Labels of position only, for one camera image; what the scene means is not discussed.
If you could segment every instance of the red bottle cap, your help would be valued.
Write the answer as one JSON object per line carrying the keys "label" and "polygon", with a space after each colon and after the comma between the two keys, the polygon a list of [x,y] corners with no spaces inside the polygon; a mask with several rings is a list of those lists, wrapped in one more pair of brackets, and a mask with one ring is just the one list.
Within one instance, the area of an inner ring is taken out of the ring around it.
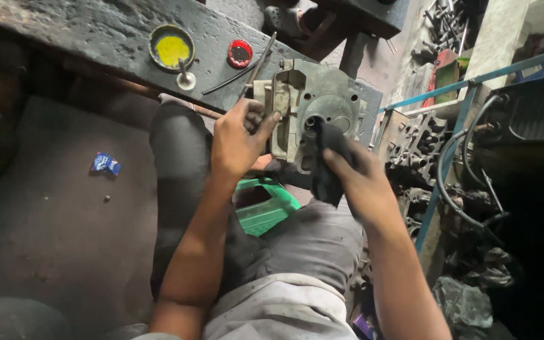
{"label": "red bottle cap", "polygon": [[228,46],[228,65],[241,69],[247,67],[253,57],[253,49],[245,40],[235,40]]}

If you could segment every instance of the dark pants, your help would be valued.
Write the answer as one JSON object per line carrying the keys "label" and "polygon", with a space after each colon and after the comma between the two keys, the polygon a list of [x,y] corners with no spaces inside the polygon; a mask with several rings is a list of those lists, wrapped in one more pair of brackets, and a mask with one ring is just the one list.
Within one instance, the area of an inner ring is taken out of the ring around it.
{"label": "dark pants", "polygon": [[[212,139],[200,116],[173,102],[163,101],[152,122],[150,147],[158,184],[158,233],[150,278],[155,300],[167,264],[201,200]],[[337,209],[312,200],[260,237],[246,235],[231,213],[219,296],[278,273],[310,275],[343,293],[359,260],[362,233],[345,200]]]}

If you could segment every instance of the green stool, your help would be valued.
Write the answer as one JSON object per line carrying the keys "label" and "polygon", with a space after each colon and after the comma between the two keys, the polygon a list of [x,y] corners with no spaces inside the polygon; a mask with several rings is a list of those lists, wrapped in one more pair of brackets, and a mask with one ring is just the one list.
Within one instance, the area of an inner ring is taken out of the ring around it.
{"label": "green stool", "polygon": [[300,208],[299,202],[275,180],[257,178],[238,182],[236,197],[255,197],[255,203],[237,202],[236,215],[246,234],[260,236]]}

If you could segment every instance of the blue wrapper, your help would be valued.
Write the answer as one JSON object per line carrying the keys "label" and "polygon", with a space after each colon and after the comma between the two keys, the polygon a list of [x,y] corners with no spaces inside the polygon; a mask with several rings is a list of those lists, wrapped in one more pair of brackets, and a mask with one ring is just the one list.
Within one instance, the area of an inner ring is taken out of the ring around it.
{"label": "blue wrapper", "polygon": [[103,154],[102,152],[98,152],[95,155],[94,164],[91,166],[92,171],[108,171],[115,176],[119,174],[120,169],[121,164],[115,158],[112,158],[109,154]]}

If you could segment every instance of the black hose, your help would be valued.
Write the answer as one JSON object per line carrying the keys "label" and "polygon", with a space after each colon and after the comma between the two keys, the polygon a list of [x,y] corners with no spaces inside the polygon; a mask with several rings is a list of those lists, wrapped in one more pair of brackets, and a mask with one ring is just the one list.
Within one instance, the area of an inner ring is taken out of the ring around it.
{"label": "black hose", "polygon": [[468,223],[472,224],[475,227],[481,228],[483,231],[485,231],[491,238],[500,246],[503,246],[504,243],[496,236],[492,231],[488,228],[488,225],[491,222],[494,222],[497,219],[491,218],[487,221],[487,223],[481,223],[479,221],[474,220],[472,217],[467,215],[463,210],[461,210],[453,200],[450,199],[449,193],[446,192],[446,189],[444,188],[444,180],[442,179],[442,165],[444,164],[444,158],[446,158],[446,152],[450,149],[450,147],[457,141],[459,138],[463,137],[469,130],[464,129],[460,132],[458,132],[456,135],[453,135],[450,137],[450,139],[446,142],[444,147],[442,147],[442,150],[440,151],[440,155],[438,157],[438,163],[436,164],[436,185],[438,186],[438,190],[440,191],[440,195],[442,196],[444,202],[449,205],[450,209],[452,209],[458,216],[463,218]]}
{"label": "black hose", "polygon": [[490,97],[490,99],[488,99],[488,101],[482,106],[482,108],[480,109],[480,112],[476,114],[476,117],[472,120],[471,124],[469,125],[469,128],[466,129],[467,133],[465,134],[465,139],[463,140],[463,144],[461,145],[461,157],[463,158],[463,165],[465,166],[465,169],[469,173],[469,176],[472,176],[472,178],[484,188],[487,188],[486,183],[481,181],[478,178],[478,176],[476,176],[476,174],[473,173],[472,167],[469,165],[469,162],[467,162],[467,145],[469,145],[469,140],[472,138],[473,128],[478,124],[480,118],[482,118],[484,113],[497,99],[499,99],[499,96],[495,94],[494,96]]}
{"label": "black hose", "polygon": [[[268,53],[266,53],[266,58],[268,58],[270,55],[272,54],[272,51],[268,51]],[[238,78],[244,76],[245,74],[249,73],[249,71],[251,71],[253,68],[255,68],[255,66],[257,66],[258,64],[258,60],[255,60],[254,62],[251,62],[249,63],[249,66],[247,66],[244,70],[242,70],[241,72],[237,73],[235,76],[233,76],[232,78],[228,79],[227,81],[224,81],[223,83],[219,84],[218,86],[216,87],[213,87],[213,88],[210,88],[206,91],[203,91],[201,92],[201,94],[203,96],[207,96],[208,94],[212,93],[212,92],[215,92],[217,90],[219,90],[220,88],[223,88],[224,86],[230,84],[231,82],[237,80]]]}

